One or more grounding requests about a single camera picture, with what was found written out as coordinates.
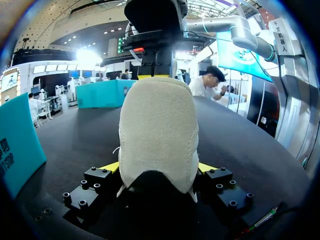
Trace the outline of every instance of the display screen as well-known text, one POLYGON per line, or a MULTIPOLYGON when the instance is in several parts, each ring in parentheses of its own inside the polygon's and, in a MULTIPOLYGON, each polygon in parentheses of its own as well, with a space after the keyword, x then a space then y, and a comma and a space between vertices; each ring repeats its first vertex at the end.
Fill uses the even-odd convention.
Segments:
POLYGON ((67 70, 68 64, 59 64, 57 70, 58 71, 65 71, 67 70))
POLYGON ((76 71, 69 71, 69 76, 73 77, 75 79, 78 79, 80 76, 80 71, 79 70, 78 71, 77 70, 76 71))
POLYGON ((17 85, 18 72, 10 73, 2 77, 1 92, 4 92, 17 85))
POLYGON ((83 74, 83 77, 84 78, 90 78, 90 77, 92 77, 92 71, 83 71, 82 72, 82 74, 83 74))
POLYGON ((247 73, 272 82, 257 62, 260 61, 258 54, 234 45, 230 32, 217 32, 216 37, 219 67, 247 73))
POLYGON ((34 66, 33 73, 39 74, 39 73, 43 73, 45 70, 46 70, 46 65, 34 66))
POLYGON ((47 65, 45 71, 46 72, 52 72, 52 71, 56 71, 57 70, 57 64, 51 64, 51 65, 47 65))

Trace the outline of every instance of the bright light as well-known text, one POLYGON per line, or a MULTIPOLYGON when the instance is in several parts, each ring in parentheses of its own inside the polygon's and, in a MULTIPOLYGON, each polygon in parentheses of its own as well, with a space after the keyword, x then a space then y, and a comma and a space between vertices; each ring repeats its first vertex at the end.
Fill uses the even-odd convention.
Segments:
POLYGON ((184 51, 177 51, 175 53, 175 58, 177 60, 192 60, 194 57, 189 55, 188 52, 184 52, 184 51))
POLYGON ((76 59, 82 64, 100 64, 102 59, 93 51, 78 50, 76 53, 76 59))

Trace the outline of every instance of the sign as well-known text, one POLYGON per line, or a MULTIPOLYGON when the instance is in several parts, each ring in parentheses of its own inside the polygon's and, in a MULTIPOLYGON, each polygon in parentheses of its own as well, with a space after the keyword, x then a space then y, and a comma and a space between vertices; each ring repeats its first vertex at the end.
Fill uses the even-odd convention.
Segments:
POLYGON ((134 52, 143 52, 144 48, 143 47, 138 47, 138 48, 133 49, 133 51, 134 52))
POLYGON ((272 82, 257 61, 260 56, 255 52, 238 47, 232 43, 230 32, 217 32, 218 67, 236 70, 272 82))
POLYGON ((0 177, 14 199, 46 157, 31 120, 27 93, 0 106, 0 116, 0 177))
POLYGON ((278 55, 294 56, 302 54, 299 40, 290 26, 281 18, 269 21, 269 29, 275 38, 275 51, 278 55))

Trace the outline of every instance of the ceiling light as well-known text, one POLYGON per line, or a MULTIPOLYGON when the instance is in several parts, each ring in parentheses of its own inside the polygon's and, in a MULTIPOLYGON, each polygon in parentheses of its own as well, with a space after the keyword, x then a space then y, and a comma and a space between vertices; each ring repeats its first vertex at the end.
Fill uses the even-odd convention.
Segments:
POLYGON ((76 53, 76 59, 81 64, 100 64, 102 59, 93 51, 78 50, 76 53))

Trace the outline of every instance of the monitor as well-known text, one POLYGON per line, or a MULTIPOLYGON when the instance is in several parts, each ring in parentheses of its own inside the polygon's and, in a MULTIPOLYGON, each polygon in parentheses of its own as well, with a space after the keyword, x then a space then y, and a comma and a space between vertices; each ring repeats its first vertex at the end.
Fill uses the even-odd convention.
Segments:
POLYGON ((17 85, 18 72, 13 72, 5 75, 1 79, 1 92, 4 92, 17 85))
POLYGON ((218 67, 236 70, 272 82, 260 66, 260 56, 232 43, 230 32, 217 32, 218 67))
POLYGON ((37 94, 39 92, 40 92, 40 86, 35 86, 35 87, 31 88, 32 94, 37 94))

